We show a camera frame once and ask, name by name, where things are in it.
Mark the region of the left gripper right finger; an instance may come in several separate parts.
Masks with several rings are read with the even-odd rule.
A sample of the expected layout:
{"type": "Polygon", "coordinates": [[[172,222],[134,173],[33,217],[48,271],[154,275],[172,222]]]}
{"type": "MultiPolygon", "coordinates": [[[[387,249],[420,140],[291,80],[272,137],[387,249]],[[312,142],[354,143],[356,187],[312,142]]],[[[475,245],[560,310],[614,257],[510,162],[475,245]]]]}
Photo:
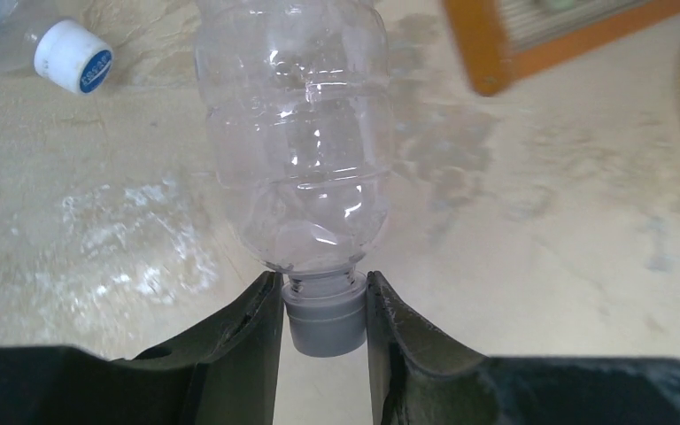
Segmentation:
{"type": "Polygon", "coordinates": [[[367,276],[377,424],[680,424],[680,359],[489,357],[367,276]]]}

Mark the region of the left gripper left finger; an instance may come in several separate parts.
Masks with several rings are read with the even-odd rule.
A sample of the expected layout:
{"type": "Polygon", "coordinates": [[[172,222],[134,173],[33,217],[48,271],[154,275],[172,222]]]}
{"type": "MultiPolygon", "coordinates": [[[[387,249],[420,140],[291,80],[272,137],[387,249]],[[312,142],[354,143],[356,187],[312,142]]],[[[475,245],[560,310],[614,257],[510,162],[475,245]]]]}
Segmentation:
{"type": "Polygon", "coordinates": [[[0,424],[269,424],[282,342],[279,274],[132,359],[0,347],[0,424]]]}

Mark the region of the clear bottle white blue cap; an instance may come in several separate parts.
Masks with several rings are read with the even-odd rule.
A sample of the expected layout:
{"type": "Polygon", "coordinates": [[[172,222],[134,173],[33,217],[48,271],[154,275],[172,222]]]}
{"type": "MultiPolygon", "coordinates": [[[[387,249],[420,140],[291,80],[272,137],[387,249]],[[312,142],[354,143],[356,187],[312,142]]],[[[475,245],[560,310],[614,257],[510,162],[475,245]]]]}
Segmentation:
{"type": "Polygon", "coordinates": [[[195,72],[225,214],[288,281],[296,349],[366,338],[357,264],[388,218],[387,33],[369,1],[200,1],[195,72]]]}

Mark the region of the small clear blue-label bottle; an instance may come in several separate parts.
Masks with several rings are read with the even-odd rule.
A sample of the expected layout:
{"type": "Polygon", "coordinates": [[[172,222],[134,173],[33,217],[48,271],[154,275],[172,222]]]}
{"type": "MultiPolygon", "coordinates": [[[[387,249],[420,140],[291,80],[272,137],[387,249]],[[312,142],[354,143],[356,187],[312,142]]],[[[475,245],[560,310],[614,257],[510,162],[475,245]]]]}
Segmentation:
{"type": "Polygon", "coordinates": [[[0,1],[0,75],[31,69],[77,95],[88,95],[108,77],[112,47],[55,1],[0,1]]]}

